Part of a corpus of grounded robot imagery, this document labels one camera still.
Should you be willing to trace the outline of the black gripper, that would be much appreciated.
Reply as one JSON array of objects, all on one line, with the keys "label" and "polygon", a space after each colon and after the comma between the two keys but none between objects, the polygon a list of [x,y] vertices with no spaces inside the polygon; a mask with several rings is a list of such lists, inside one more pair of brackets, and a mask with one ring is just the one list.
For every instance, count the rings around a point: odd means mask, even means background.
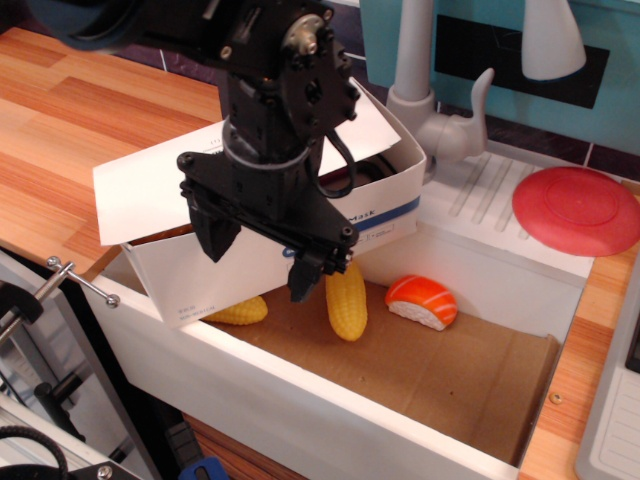
[{"label": "black gripper", "polygon": [[[328,139],[346,165],[355,162],[337,134]],[[306,301],[323,273],[345,272],[358,233],[332,205],[339,198],[321,192],[322,147],[316,143],[277,162],[228,136],[220,152],[181,154],[181,194],[203,252],[220,261],[243,227],[289,248],[295,253],[287,283],[293,303]]]}]

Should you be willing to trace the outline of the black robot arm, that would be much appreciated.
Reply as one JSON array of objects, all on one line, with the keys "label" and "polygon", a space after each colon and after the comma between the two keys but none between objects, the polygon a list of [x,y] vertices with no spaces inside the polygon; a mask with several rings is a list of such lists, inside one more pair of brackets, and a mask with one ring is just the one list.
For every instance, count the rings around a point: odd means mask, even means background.
[{"label": "black robot arm", "polygon": [[31,15],[65,45],[114,53],[139,44],[221,70],[228,111],[222,149],[178,157],[192,228],[221,259],[242,228],[293,250],[291,298],[306,300],[323,275],[344,272],[358,233],[332,205],[350,185],[324,188],[323,146],[349,174],[354,158],[338,127],[356,116],[351,63],[320,1],[31,1]]}]

